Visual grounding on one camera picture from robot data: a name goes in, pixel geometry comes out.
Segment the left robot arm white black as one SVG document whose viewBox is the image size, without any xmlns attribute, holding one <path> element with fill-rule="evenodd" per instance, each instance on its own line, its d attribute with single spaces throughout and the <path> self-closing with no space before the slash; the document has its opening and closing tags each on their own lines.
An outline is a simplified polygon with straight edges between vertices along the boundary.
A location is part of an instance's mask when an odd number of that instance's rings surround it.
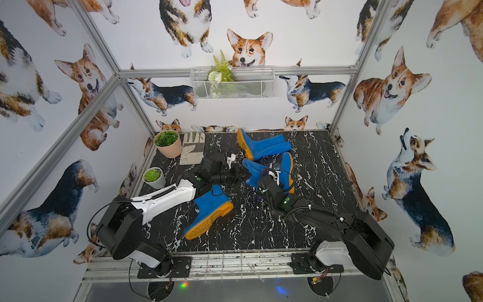
<svg viewBox="0 0 483 302">
<path fill-rule="evenodd" d="M 222 186 L 232 186 L 249 178 L 248 169 L 239 164 L 219 173 L 210 173 L 199 167 L 154 193 L 112 201 L 95 235 L 113 259 L 129 258 L 165 275 L 172 268 L 172 256 L 163 245 L 148 240 L 142 227 L 171 208 L 194 201 L 199 213 L 186 230 L 185 238 L 198 238 L 220 216 L 233 210 L 233 203 L 223 192 Z"/>
</svg>

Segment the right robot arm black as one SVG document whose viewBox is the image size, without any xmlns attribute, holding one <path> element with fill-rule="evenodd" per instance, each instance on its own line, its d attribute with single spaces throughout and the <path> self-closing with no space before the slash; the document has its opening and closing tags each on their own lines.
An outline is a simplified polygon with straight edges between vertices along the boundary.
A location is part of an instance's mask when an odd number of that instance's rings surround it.
<svg viewBox="0 0 483 302">
<path fill-rule="evenodd" d="M 341 213 L 317 206 L 283 190 L 272 176 L 274 172 L 264 169 L 258 187 L 260 197 L 268 202 L 275 217 L 309 225 L 343 242 L 352 263 L 367 277 L 380 280 L 383 274 L 391 274 L 387 264 L 394 242 L 368 213 Z"/>
</svg>

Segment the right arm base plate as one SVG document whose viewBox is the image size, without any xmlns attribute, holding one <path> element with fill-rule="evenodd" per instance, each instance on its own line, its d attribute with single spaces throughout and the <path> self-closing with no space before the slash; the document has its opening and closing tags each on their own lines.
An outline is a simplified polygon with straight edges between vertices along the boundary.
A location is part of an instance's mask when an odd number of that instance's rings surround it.
<svg viewBox="0 0 483 302">
<path fill-rule="evenodd" d="M 293 269 L 294 274 L 317 274 L 317 273 L 343 273 L 342 265 L 325 265 L 315 255 L 311 253 L 291 254 L 291 261 L 288 264 Z"/>
</svg>

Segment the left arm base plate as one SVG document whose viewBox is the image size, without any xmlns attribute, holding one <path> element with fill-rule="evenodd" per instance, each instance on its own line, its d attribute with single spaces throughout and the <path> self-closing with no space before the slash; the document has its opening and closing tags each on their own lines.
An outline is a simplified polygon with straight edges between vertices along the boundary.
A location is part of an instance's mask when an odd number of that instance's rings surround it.
<svg viewBox="0 0 483 302">
<path fill-rule="evenodd" d="M 154 269 L 145 264 L 141 264 L 137 278 L 188 278 L 191 271 L 191 264 L 192 257 L 187 256 L 174 256 L 165 259 Z"/>
</svg>

